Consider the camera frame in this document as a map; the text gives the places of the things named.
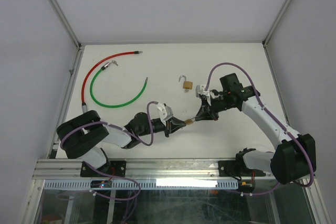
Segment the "small brass padlock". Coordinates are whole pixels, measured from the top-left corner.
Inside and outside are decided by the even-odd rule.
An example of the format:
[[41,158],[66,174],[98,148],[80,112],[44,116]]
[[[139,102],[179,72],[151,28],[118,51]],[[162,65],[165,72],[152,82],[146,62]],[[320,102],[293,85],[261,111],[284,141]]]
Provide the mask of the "small brass padlock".
[[184,121],[184,123],[185,123],[186,125],[191,125],[191,124],[193,124],[194,122],[195,122],[195,118],[187,119],[187,120]]

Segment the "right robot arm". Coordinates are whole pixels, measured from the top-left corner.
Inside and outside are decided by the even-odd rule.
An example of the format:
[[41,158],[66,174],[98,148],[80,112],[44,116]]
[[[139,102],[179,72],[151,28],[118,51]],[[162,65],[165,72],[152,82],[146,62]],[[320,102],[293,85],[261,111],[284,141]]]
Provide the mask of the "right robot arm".
[[220,79],[222,91],[206,90],[197,85],[195,93],[201,100],[196,121],[219,119],[219,113],[238,109],[248,116],[268,137],[275,151],[245,148],[236,154],[235,171],[247,175],[253,169],[268,172],[285,185],[316,171],[316,143],[310,134],[302,135],[284,122],[270,116],[252,86],[244,87],[235,73]]

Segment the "large brass padlock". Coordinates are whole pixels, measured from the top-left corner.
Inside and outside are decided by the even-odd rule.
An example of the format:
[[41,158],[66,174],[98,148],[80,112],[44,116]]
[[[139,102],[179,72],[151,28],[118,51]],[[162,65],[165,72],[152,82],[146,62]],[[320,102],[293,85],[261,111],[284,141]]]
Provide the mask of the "large brass padlock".
[[179,82],[183,81],[182,88],[185,93],[188,93],[193,88],[193,83],[187,80],[187,77],[182,75],[179,77]]

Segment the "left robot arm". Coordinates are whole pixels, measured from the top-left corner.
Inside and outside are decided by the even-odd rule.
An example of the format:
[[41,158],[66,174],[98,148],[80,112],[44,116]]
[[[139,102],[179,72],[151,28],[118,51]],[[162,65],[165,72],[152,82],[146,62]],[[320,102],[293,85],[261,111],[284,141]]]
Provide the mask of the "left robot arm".
[[106,142],[123,150],[134,148],[138,144],[151,146],[154,134],[163,132],[165,137],[186,127],[185,121],[177,119],[163,110],[161,116],[150,118],[148,113],[137,113],[123,127],[104,122],[95,110],[87,111],[56,129],[60,139],[60,148],[68,159],[82,160],[86,168],[85,175],[118,175],[106,152],[97,145]]

